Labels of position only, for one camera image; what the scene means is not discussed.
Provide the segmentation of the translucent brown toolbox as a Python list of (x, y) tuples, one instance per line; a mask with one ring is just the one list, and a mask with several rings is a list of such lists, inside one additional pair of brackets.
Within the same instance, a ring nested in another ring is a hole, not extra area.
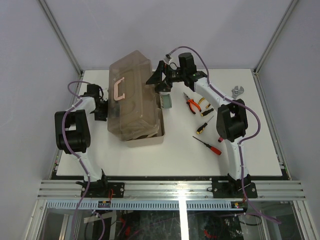
[[(152, 76), (151, 61), (135, 50), (109, 67), (107, 130), (128, 147), (162, 144), (165, 136), (160, 95), (146, 81)], [(114, 100), (114, 83), (125, 99)]]

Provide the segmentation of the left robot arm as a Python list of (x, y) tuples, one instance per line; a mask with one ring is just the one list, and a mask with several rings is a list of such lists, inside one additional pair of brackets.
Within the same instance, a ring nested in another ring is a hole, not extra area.
[(88, 118), (105, 122), (108, 117), (108, 101), (104, 100), (102, 87), (89, 82), (86, 83), (84, 94), (72, 94), (77, 98), (77, 102), (68, 110), (54, 114), (56, 145), (80, 167), (83, 182), (78, 184), (102, 198), (109, 193), (110, 186), (104, 171), (94, 160), (93, 150), (90, 149), (94, 125), (90, 124)]

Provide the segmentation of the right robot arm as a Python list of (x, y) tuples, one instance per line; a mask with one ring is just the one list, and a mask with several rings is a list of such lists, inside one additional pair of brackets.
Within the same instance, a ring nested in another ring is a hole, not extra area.
[(242, 99), (232, 100), (223, 94), (210, 81), (209, 70), (198, 70), (190, 52), (178, 56), (179, 66), (173, 69), (164, 60), (159, 61), (155, 72), (147, 80), (156, 92), (170, 92), (173, 83), (183, 82), (193, 92), (205, 98), (217, 111), (216, 130), (224, 140), (229, 162), (228, 192), (233, 197), (240, 197), (251, 183), (243, 157), (243, 143), (248, 119), (246, 106)]

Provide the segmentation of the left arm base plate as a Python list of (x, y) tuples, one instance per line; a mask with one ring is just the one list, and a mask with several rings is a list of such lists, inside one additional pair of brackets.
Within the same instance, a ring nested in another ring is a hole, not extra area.
[(125, 192), (124, 182), (99, 182), (90, 183), (85, 198), (123, 198)]

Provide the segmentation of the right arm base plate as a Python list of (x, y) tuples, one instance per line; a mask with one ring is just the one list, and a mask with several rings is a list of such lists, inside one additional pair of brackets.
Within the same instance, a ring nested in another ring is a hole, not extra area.
[[(258, 193), (254, 182), (250, 177), (245, 177), (243, 180), (243, 187), (246, 196), (249, 199), (257, 199)], [(211, 180), (211, 192), (215, 199), (243, 199), (245, 197), (242, 189), (242, 180), (233, 180), (232, 178)]]

